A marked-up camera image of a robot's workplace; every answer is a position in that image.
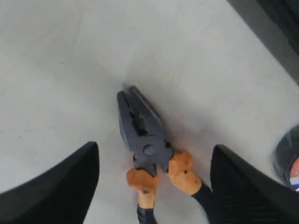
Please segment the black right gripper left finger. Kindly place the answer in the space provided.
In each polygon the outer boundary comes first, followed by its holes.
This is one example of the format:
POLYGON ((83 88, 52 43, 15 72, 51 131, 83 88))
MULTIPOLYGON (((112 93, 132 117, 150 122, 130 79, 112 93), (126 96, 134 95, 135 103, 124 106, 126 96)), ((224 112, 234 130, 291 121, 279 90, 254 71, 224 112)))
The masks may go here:
POLYGON ((88 142, 45 173, 2 193, 0 222, 82 224, 99 176, 99 148, 88 142))

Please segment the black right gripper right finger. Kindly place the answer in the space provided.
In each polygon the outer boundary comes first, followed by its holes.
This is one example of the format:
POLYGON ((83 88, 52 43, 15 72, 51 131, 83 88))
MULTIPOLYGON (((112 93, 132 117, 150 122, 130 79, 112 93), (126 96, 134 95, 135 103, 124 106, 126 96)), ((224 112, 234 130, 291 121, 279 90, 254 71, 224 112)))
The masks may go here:
POLYGON ((228 147, 213 149, 210 180, 226 224, 297 224, 299 195, 228 147))

